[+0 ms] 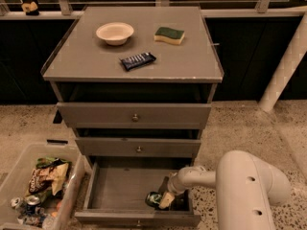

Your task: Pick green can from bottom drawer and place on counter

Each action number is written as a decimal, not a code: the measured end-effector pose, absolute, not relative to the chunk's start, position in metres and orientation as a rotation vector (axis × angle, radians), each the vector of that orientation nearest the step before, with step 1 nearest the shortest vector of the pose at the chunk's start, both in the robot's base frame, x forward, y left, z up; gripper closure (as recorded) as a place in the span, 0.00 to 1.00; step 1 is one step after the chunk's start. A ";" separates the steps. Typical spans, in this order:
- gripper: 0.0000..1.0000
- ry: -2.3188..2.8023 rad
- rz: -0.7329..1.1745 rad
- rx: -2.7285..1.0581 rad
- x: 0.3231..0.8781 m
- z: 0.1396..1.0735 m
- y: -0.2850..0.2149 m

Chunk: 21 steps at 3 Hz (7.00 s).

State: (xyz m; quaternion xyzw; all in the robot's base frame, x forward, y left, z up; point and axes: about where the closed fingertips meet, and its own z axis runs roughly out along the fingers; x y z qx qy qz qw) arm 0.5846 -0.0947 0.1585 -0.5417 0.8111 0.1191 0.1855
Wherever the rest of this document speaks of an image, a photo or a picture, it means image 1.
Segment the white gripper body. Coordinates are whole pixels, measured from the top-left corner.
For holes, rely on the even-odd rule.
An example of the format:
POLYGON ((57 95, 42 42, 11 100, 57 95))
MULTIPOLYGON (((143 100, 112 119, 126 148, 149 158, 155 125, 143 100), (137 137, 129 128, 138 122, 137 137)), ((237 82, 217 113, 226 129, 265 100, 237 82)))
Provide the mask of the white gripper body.
POLYGON ((202 166, 184 167, 172 173, 167 183, 167 189, 175 196, 183 194, 194 186, 200 186, 207 170, 202 166))

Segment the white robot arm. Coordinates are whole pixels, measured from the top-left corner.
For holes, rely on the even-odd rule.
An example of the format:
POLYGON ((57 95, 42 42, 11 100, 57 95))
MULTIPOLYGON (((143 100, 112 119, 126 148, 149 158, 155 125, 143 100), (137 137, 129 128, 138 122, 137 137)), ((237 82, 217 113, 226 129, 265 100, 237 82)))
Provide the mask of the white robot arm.
POLYGON ((307 101, 290 101, 306 55, 306 16, 224 12, 205 18, 224 77, 183 169, 201 220, 176 230, 307 230, 307 101))

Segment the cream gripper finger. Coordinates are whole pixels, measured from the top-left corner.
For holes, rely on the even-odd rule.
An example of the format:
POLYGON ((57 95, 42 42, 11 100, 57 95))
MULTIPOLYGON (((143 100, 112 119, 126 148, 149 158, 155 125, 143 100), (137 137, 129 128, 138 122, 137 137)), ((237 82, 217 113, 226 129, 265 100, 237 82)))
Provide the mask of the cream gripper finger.
POLYGON ((161 193, 161 194, 164 194, 167 190, 168 190, 168 181, 169 181, 169 177, 168 176, 165 176, 163 178, 163 181, 158 189, 158 191, 161 193))
POLYGON ((159 202, 160 209, 168 208, 172 202, 175 200, 175 195, 171 192, 165 192, 159 202))

